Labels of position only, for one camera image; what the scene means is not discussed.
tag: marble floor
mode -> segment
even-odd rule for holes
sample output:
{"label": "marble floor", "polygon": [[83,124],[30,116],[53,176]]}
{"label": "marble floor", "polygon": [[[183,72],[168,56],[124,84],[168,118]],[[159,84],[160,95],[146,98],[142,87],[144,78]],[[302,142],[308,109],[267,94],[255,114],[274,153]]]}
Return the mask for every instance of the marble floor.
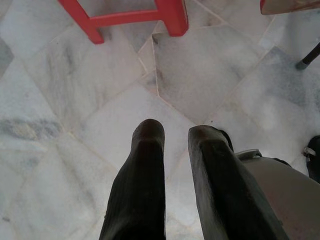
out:
{"label": "marble floor", "polygon": [[[152,0],[80,0],[90,16]],[[185,0],[190,28],[105,27],[92,44],[56,0],[0,1],[0,238],[97,240],[111,185],[147,118],[165,129],[168,240],[203,239],[190,127],[226,130],[307,174],[320,134],[320,11],[263,16],[259,0]]]}

